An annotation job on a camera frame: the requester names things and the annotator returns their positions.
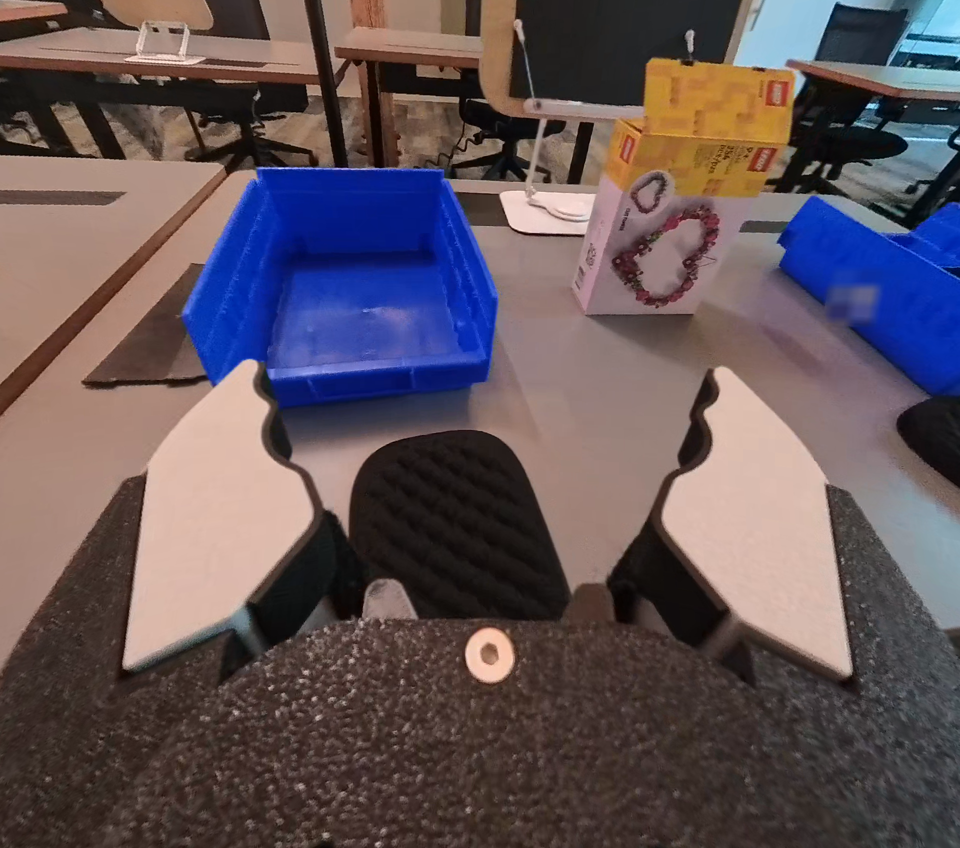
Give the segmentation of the white divider stand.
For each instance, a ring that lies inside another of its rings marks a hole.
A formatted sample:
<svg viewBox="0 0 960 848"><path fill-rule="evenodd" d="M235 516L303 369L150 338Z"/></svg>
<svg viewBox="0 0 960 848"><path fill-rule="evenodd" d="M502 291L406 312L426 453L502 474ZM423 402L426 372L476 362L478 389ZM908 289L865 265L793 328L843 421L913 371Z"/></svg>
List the white divider stand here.
<svg viewBox="0 0 960 848"><path fill-rule="evenodd" d="M612 106L590 102L576 102L569 100L546 99L535 92L530 57L527 50L527 39L522 20L515 18L512 29L522 51L524 70L530 89L530 97L524 102L526 115L537 116L537 127L534 136L532 158L526 172L523 198L527 208L542 212L548 218L555 219L558 224L570 227L585 225L589 222L593 212L594 202L585 194L548 191L544 194L535 189L535 176L539 167L543 142L546 137L547 122L563 121L578 118L581 122L615 122L617 120L637 119L643 116L644 108L639 106Z"/></svg>

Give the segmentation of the background desk wood edge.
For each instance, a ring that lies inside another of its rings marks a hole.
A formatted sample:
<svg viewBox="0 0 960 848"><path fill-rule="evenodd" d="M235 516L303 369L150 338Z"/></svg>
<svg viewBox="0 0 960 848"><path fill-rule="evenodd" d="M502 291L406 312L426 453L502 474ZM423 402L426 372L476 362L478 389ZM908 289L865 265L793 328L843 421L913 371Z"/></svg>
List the background desk wood edge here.
<svg viewBox="0 0 960 848"><path fill-rule="evenodd" d="M957 70L794 59L787 67L806 82L790 139L794 153L774 184L777 194L838 194L835 182L846 167L904 154L907 142L886 128L892 118L858 125L875 99L890 111L916 102L958 106Z"/></svg>
<svg viewBox="0 0 960 848"><path fill-rule="evenodd" d="M355 27L338 39L333 54L375 74L379 102L410 98L483 98L479 37L391 28Z"/></svg>

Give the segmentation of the yellow and white toy box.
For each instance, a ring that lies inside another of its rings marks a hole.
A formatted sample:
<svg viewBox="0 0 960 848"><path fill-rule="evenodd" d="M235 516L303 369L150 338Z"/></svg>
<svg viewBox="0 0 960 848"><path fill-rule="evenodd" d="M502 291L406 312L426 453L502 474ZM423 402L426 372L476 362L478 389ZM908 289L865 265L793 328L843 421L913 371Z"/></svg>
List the yellow and white toy box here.
<svg viewBox="0 0 960 848"><path fill-rule="evenodd" d="M789 141L790 69L652 59L614 123L572 289L588 316L694 314Z"/></svg>

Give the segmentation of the dark cardboard sheet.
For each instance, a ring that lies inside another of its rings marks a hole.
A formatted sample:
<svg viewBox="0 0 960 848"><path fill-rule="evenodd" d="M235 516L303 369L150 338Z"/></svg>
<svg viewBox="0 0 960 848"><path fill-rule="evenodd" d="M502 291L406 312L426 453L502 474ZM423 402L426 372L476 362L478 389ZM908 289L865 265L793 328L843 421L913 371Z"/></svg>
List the dark cardboard sheet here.
<svg viewBox="0 0 960 848"><path fill-rule="evenodd" d="M91 389L121 386L187 386L207 373L182 314L204 266L190 264L158 302L82 380Z"/></svg>

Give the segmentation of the clear acrylic stand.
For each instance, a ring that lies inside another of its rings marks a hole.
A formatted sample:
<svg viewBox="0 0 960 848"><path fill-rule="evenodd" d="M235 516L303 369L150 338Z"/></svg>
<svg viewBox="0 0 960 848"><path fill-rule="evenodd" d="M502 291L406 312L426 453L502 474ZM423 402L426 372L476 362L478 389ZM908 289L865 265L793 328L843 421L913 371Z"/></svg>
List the clear acrylic stand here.
<svg viewBox="0 0 960 848"><path fill-rule="evenodd" d="M143 21L127 63L192 67L207 60L191 51L191 29L184 22Z"/></svg>

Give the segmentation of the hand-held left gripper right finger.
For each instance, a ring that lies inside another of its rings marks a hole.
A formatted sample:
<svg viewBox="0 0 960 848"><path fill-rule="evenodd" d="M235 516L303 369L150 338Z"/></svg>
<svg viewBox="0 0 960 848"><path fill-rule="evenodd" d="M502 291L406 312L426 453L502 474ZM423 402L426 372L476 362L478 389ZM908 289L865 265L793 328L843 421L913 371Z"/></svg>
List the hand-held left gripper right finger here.
<svg viewBox="0 0 960 848"><path fill-rule="evenodd" d="M693 642L720 661L758 646L836 683L854 674L827 479L731 369L706 372L685 459L650 527L719 619Z"/></svg>

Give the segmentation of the black metal pole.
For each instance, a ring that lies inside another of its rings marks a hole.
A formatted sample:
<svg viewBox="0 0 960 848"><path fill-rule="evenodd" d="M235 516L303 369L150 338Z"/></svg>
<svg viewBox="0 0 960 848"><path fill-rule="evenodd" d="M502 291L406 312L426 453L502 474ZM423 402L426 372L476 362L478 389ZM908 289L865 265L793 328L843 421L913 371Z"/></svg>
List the black metal pole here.
<svg viewBox="0 0 960 848"><path fill-rule="evenodd" d="M330 44L323 2L322 0L303 0L303 3L310 34L310 43L315 58L318 85L334 166L338 169L346 169L349 166L349 156L337 86L331 64Z"/></svg>

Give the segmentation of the blue plastic bin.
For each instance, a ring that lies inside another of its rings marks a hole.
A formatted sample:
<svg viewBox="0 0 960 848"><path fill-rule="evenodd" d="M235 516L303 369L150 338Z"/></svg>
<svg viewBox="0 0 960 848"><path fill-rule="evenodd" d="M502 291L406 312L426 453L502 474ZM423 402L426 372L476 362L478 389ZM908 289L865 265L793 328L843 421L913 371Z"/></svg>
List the blue plastic bin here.
<svg viewBox="0 0 960 848"><path fill-rule="evenodd" d="M181 314L211 384L246 361L284 408L487 380L498 290L438 169L262 168Z"/></svg>
<svg viewBox="0 0 960 848"><path fill-rule="evenodd" d="M908 250L959 277L959 204L944 205L910 233Z"/></svg>
<svg viewBox="0 0 960 848"><path fill-rule="evenodd" d="M779 236L781 270L929 395L958 394L959 277L808 198Z"/></svg>

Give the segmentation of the black office chair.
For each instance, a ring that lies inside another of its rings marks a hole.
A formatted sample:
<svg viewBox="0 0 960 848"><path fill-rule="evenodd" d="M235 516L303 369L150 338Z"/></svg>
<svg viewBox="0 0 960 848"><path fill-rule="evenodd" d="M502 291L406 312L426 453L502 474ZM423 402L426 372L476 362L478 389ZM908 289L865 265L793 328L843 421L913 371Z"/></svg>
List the black office chair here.
<svg viewBox="0 0 960 848"><path fill-rule="evenodd" d="M269 28L260 0L205 0L210 9L213 26L210 34L215 37L268 41ZM257 168L283 168L282 154L303 156L309 167L319 165L318 158L308 148L281 141L273 141L263 133L266 122L281 120L291 114L306 112L309 104L305 85L291 83L265 83L241 85L241 96L248 101L247 111L237 107L224 107L214 102L212 96L195 96L199 108L186 109L196 148L186 154L186 159L195 162L223 161L227 173L237 170L246 160ZM216 146L207 146L201 129L210 124L233 125L239 135L233 141Z"/></svg>
<svg viewBox="0 0 960 848"><path fill-rule="evenodd" d="M906 16L906 10L836 3L814 59L884 67L906 30ZM789 139L794 154L774 191L819 191L821 183L837 180L847 165L904 154L907 142L898 134L858 126L871 100L863 89L808 76L794 102Z"/></svg>
<svg viewBox="0 0 960 848"><path fill-rule="evenodd" d="M467 36L479 36L481 28L482 0L464 0L464 33ZM453 155L445 170L448 179L457 177L458 170L485 169L482 180L506 181L513 177L525 181L530 170L530 162L518 155L521 142L536 139L540 122L525 117L511 117L495 110L482 95L478 68L461 69L458 111L462 121L462 135L471 127L476 129L471 138L462 137L467 145L481 145L485 142L497 142L500 148L491 155L455 161ZM548 120L545 123L544 137L561 134L567 123Z"/></svg>

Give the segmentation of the neighbouring grey desk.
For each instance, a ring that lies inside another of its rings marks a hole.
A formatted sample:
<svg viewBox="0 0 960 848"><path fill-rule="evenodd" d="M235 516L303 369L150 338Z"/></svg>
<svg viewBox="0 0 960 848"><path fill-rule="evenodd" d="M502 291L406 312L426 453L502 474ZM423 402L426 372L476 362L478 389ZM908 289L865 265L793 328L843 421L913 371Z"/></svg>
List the neighbouring grey desk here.
<svg viewBox="0 0 960 848"><path fill-rule="evenodd" d="M216 163L1 158L1 411L226 178Z"/></svg>

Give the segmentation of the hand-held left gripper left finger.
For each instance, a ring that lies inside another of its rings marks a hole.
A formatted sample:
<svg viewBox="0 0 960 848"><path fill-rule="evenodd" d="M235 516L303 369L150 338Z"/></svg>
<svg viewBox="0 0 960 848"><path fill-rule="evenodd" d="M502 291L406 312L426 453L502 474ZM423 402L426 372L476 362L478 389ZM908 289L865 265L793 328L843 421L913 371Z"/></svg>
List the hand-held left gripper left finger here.
<svg viewBox="0 0 960 848"><path fill-rule="evenodd" d="M255 597L319 527L282 452L262 363L241 361L174 426L144 471L122 668L138 673L224 633L269 645Z"/></svg>

